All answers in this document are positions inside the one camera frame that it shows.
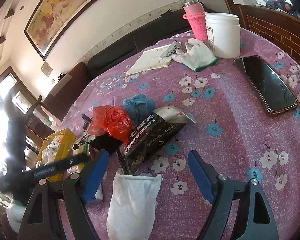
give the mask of black sofa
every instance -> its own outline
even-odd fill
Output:
[[[204,9],[206,12],[215,12],[205,6]],[[94,79],[157,41],[190,30],[188,21],[182,18],[184,14],[183,9],[174,12],[169,10],[161,17],[128,33],[89,60],[88,75]]]

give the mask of metal bolt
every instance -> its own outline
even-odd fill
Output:
[[[226,180],[228,177],[227,177],[226,174],[221,173],[221,174],[218,175],[218,178],[221,179],[221,180]]]
[[[79,174],[78,173],[72,173],[70,175],[70,179],[77,179],[77,178],[79,178]]]
[[[251,179],[251,183],[253,185],[258,185],[259,184],[259,181],[257,179]]]
[[[39,180],[39,184],[40,185],[44,185],[44,184],[46,184],[47,183],[47,179],[40,179]]]

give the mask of floral tablecloth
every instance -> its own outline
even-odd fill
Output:
[[[152,48],[170,44],[172,39],[184,44],[193,37],[192,32],[178,34]],[[139,53],[91,81],[59,127],[80,135],[82,114],[92,116],[94,106],[121,105],[125,98],[140,93],[153,98],[157,108],[175,105],[193,114],[197,124],[186,125],[159,152],[157,160],[138,171],[163,177],[152,240],[195,239],[210,212],[211,205],[202,198],[186,163],[190,150],[197,150],[205,162],[231,179],[257,178],[281,240],[290,239],[300,225],[300,66],[278,47],[245,29],[241,29],[241,42],[240,57],[259,55],[272,65],[298,98],[297,109],[269,117],[233,59],[218,59],[199,73],[172,61],[167,68],[125,76]],[[118,168],[117,156],[112,155],[102,181],[103,203],[91,201],[86,206],[101,239],[108,239],[106,219]],[[63,205],[60,210],[67,239],[73,239]],[[232,210],[224,239],[230,237],[234,220]]]

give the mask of smartphone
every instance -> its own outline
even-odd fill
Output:
[[[298,101],[289,87],[262,58],[238,58],[234,60],[234,65],[248,76],[270,114],[283,113],[297,107]]]

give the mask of jar label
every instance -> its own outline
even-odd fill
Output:
[[[207,35],[208,35],[209,49],[214,51],[213,29],[208,26],[207,26]]]

